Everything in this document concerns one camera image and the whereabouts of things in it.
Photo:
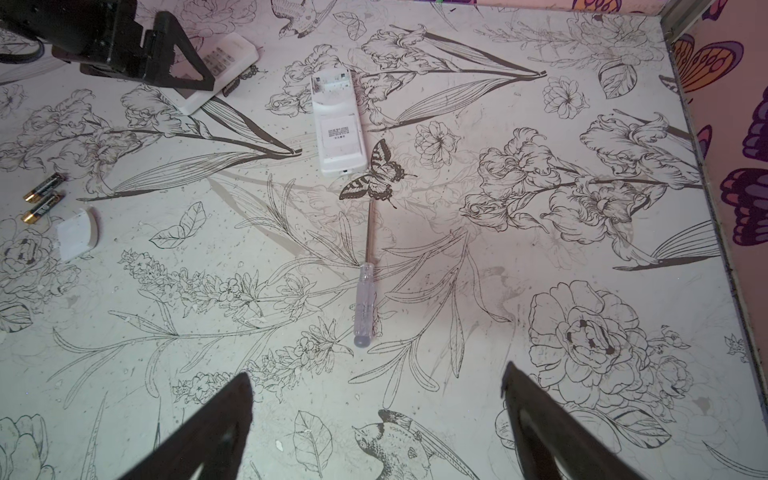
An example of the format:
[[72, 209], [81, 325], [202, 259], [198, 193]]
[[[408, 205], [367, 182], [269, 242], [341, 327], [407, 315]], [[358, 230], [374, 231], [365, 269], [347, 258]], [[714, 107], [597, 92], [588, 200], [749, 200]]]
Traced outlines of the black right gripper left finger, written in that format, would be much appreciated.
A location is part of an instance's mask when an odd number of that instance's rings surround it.
[[241, 372], [125, 479], [235, 479], [252, 422], [253, 393]]

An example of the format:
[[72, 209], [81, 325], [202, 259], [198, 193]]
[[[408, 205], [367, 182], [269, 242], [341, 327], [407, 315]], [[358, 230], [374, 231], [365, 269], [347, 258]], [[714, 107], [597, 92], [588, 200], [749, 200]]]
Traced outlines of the clear handle screwdriver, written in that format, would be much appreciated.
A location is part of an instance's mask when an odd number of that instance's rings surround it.
[[374, 201], [368, 205], [366, 226], [365, 261], [359, 272], [354, 315], [354, 344], [367, 348], [373, 336], [373, 310], [375, 300], [375, 266], [373, 263], [373, 231], [375, 225]]

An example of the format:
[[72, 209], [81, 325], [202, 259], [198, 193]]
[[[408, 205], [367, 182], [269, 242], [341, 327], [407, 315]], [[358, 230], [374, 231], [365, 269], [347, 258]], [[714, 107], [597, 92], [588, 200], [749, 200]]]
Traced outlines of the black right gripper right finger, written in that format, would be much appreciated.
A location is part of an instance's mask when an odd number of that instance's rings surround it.
[[529, 376], [508, 362], [501, 387], [525, 479], [638, 479]]

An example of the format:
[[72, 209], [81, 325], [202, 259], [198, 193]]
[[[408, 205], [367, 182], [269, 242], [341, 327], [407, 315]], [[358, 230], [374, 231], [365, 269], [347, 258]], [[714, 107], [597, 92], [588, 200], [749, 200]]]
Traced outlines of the white battery cover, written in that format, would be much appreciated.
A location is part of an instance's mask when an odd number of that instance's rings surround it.
[[69, 262], [96, 247], [99, 231], [90, 209], [80, 209], [76, 215], [61, 222], [56, 229], [59, 257]]

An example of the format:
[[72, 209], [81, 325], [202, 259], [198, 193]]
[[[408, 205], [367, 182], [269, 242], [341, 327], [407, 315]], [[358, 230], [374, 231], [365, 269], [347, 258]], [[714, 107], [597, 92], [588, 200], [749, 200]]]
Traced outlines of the black gold AAA battery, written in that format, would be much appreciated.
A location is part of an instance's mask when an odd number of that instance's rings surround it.
[[52, 193], [58, 186], [60, 186], [66, 178], [60, 173], [54, 173], [40, 184], [35, 186], [24, 196], [24, 201], [27, 203], [38, 203], [46, 195]]

